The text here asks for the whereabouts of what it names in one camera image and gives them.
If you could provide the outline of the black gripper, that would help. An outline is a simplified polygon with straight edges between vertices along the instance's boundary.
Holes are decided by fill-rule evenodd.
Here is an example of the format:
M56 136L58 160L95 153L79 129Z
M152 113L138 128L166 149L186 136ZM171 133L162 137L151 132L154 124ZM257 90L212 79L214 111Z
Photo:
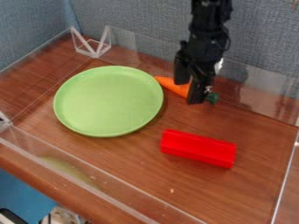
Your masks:
M214 75L223 60L224 52L230 49L230 31L226 27L216 29L190 29L190 38L180 42L180 50L174 59L174 83L191 85L187 95L187 103L198 104L215 102L215 94L211 92ZM188 68L195 65L200 72Z

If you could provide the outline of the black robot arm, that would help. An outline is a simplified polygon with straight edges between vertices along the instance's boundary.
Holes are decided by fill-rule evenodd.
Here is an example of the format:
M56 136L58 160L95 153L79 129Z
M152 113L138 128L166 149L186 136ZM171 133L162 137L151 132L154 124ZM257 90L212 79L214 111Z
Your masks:
M230 49L230 20L232 0L191 0L190 38L180 41L174 58L174 83L191 83L187 103L203 103L211 93L215 66Z

